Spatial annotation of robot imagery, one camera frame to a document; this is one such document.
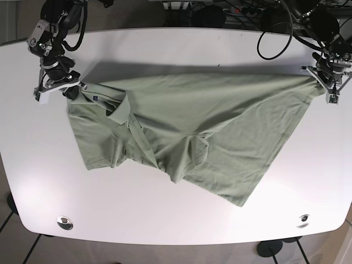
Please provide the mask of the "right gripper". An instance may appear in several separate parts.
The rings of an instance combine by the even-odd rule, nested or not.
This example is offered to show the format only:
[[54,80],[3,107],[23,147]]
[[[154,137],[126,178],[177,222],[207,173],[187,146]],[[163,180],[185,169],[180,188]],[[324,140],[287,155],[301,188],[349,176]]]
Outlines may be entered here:
[[27,40],[28,50],[40,58],[38,86],[34,88],[35,100],[44,105],[49,102],[50,92],[61,91],[69,100],[75,100],[80,90],[87,85],[80,80],[80,74],[72,68],[75,60],[64,55],[63,40],[58,39],[59,24],[41,19]]

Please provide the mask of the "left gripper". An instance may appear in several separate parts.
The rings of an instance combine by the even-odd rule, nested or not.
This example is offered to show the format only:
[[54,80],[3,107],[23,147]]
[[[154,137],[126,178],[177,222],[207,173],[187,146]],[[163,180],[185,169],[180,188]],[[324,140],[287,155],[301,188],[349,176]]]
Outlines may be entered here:
[[304,39],[299,41],[315,50],[312,56],[316,61],[314,66],[302,66],[300,70],[308,72],[326,90],[328,104],[337,105],[342,89],[351,80],[351,44],[340,34],[331,42],[318,41],[318,46]]

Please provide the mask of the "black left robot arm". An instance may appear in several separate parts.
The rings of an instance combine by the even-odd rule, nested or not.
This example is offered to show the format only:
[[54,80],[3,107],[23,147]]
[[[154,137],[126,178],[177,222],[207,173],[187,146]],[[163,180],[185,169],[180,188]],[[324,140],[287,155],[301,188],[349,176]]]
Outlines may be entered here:
[[296,40],[315,50],[316,65],[302,66],[326,90],[326,101],[338,104],[342,89],[351,80],[351,44],[340,34],[338,20],[319,1],[288,1],[291,18],[295,20],[318,45],[315,46],[297,34]]

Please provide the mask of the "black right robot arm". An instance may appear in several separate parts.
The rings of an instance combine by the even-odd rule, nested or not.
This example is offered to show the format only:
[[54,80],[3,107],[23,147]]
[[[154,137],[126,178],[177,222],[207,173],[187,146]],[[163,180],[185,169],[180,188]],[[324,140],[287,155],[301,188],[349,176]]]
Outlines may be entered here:
[[75,100],[86,92],[87,85],[74,71],[75,60],[65,56],[82,44],[87,23],[87,1],[45,1],[40,20],[27,39],[28,50],[40,59],[35,100],[45,104],[52,92]]

